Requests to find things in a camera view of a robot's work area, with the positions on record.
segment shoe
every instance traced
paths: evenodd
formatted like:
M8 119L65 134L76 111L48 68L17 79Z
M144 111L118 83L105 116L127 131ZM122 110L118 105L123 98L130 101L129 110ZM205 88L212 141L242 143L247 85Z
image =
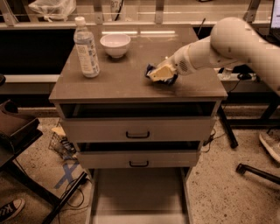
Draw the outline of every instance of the shoe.
M266 132L261 132L259 139L268 153L280 164L280 142Z
M24 205L24 199L14 199L12 202L0 207L0 223L16 217L23 209Z

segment water bottle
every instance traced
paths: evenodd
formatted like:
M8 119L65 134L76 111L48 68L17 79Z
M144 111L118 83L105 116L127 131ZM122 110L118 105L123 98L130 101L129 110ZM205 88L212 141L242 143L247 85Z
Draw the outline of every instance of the water bottle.
M94 34L86 27L84 17L76 17L77 29L73 35L82 73L88 78L94 78L100 72Z

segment chair leg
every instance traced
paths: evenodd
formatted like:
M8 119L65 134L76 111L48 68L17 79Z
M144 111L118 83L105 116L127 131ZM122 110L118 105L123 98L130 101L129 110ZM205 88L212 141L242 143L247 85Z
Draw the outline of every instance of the chair leg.
M271 175L265 171L260 171L252 166L246 165L246 164L239 164L236 168L236 171L243 175L245 172L252 172L257 176L260 176L264 179L267 179L269 181L272 181L278 185L280 185L280 178L274 175Z

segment white bottle cap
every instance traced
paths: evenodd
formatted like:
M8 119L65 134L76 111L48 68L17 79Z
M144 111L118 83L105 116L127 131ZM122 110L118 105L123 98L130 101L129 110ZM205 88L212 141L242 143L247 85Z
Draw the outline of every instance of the white bottle cap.
M76 25L85 25L86 20L84 17L76 17L75 18Z

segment drawer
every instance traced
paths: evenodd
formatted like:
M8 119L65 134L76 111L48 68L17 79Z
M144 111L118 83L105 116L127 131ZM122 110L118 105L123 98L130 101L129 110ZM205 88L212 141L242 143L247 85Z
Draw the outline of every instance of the drawer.
M97 143L77 153L86 169L192 167L198 162L199 142Z
M201 141L208 139L214 119L64 120L70 142Z

